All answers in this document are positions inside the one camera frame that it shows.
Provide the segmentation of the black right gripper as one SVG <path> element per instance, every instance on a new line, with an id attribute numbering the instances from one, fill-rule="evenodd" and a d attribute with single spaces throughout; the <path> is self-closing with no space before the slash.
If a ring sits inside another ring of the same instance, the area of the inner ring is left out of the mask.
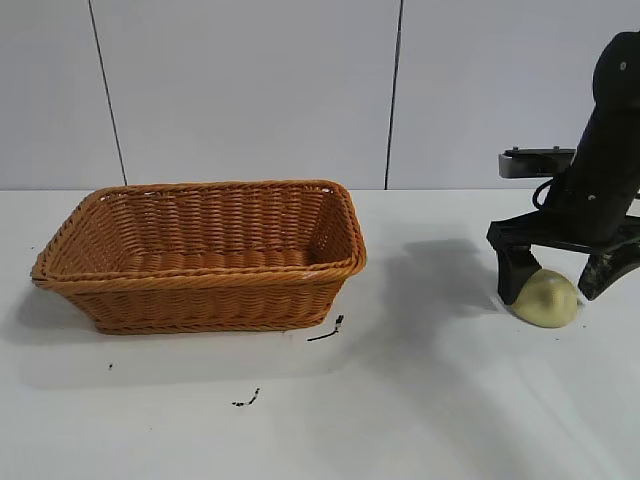
<path id="1" fill-rule="evenodd" d="M 498 295 L 512 305 L 541 269 L 532 245 L 591 254 L 578 288 L 593 301 L 639 268 L 639 218 L 628 210 L 639 190 L 637 162 L 605 162 L 580 168 L 568 162 L 501 162 L 508 179 L 544 178 L 532 212 L 494 221 L 487 239 L 498 260 Z"/>

